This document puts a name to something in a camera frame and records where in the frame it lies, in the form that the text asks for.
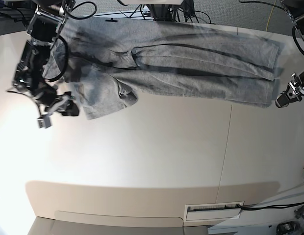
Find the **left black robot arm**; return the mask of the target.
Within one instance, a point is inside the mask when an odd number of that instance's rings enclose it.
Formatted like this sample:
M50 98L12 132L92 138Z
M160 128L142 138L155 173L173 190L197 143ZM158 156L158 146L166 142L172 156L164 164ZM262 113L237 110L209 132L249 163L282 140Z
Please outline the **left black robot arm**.
M296 34L304 41L304 0L281 0L284 11L292 21L292 38L299 52L304 56L304 49L300 46ZM304 97L304 71L300 74L293 73L292 80L287 84L286 90L276 99L276 106L283 108L290 103L300 102Z

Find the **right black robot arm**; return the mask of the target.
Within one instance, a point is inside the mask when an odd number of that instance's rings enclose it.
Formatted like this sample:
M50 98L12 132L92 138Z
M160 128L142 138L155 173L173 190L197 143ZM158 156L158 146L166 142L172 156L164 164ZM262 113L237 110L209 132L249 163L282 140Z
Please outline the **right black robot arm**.
M65 47L65 58L69 57L69 47L60 35L66 21L88 19L95 15L78 17L72 11L78 8L74 0L36 0L37 5L27 33L31 37L25 44L20 62L17 64L12 86L15 94L30 98L37 107L45 107L47 117L54 112L63 116L76 117L79 109L73 101L71 92L58 95L57 89L50 84L59 80L65 73L68 63L64 62L60 74L54 78L43 77L43 67L48 62L55 43L61 41Z

